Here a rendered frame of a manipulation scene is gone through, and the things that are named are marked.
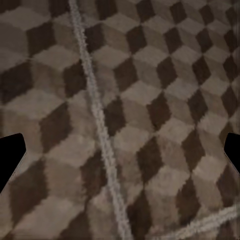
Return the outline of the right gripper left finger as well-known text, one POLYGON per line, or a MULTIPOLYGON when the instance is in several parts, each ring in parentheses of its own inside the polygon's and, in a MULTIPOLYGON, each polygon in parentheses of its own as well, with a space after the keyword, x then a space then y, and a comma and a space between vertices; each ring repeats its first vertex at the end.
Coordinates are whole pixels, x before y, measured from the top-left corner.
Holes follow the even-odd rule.
POLYGON ((22 133, 0 138, 0 193, 26 153, 22 133))

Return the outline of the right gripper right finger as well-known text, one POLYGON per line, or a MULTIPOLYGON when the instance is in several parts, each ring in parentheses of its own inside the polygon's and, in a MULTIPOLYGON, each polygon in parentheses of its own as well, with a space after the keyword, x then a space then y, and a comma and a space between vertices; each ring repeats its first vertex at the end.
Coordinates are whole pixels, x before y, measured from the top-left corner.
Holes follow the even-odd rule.
POLYGON ((224 151, 240 173, 240 135, 229 133, 227 135, 224 151))

